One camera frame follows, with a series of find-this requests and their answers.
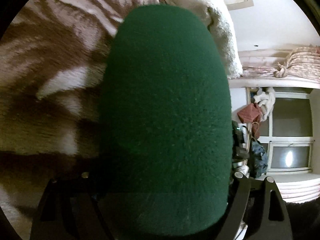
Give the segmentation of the pink floral curtain left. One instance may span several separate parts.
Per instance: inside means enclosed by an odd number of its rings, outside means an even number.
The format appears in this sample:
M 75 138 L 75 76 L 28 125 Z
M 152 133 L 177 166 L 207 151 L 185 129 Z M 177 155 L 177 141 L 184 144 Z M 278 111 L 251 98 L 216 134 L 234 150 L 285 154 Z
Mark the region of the pink floral curtain left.
M 241 51 L 243 78 L 302 78 L 319 83 L 319 46 Z

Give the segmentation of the pink red garment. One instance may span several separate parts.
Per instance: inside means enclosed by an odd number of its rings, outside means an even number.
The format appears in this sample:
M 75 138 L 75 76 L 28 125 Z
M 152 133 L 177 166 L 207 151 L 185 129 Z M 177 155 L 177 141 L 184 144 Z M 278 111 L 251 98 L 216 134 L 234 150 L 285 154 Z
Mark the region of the pink red garment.
M 237 116 L 241 123 L 251 124 L 251 133 L 255 139 L 260 137 L 260 124 L 263 117 L 261 108 L 257 103 L 250 103 L 240 111 Z

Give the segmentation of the teal garment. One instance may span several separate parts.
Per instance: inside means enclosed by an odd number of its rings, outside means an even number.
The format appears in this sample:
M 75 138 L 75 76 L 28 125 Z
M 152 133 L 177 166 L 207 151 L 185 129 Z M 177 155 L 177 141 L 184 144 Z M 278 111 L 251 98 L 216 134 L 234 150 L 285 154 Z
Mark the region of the teal garment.
M 257 179 L 267 172 L 268 156 L 262 144 L 251 137 L 249 148 L 249 174 L 252 178 Z

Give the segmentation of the folded white fleece blanket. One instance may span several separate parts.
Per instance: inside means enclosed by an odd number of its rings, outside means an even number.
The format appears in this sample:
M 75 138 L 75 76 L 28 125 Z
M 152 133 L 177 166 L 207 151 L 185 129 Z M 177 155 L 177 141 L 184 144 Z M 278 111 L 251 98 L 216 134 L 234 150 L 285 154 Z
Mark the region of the folded white fleece blanket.
M 170 5 L 188 9 L 200 18 L 210 32 L 229 79 L 242 75 L 236 34 L 224 0 L 165 0 Z

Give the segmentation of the white plush garment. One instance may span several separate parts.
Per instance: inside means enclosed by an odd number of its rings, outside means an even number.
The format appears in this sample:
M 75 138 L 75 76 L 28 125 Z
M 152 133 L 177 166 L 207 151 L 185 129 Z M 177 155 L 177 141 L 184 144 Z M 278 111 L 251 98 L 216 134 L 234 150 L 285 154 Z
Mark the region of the white plush garment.
M 261 121 L 266 121 L 272 113 L 274 104 L 276 102 L 276 95 L 273 87 L 267 87 L 264 92 L 253 96 L 254 102 L 257 103 L 261 109 Z

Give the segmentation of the green white varsity jacket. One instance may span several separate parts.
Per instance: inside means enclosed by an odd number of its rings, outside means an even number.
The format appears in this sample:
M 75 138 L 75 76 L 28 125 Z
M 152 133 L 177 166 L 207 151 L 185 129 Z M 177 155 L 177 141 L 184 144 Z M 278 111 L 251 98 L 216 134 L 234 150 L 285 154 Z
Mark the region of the green white varsity jacket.
M 112 43 L 102 89 L 119 236 L 186 236 L 217 223 L 227 208 L 231 99 L 200 19 L 170 5 L 133 9 Z

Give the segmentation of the floral plush bed blanket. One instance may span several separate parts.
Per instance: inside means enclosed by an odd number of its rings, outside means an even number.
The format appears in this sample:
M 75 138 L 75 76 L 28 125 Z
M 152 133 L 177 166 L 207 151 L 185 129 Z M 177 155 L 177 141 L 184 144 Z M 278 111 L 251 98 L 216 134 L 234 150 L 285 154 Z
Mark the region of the floral plush bed blanket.
M 97 155 L 98 86 L 123 18 L 164 0 L 29 0 L 1 39 L 1 208 L 22 239 L 49 178 Z

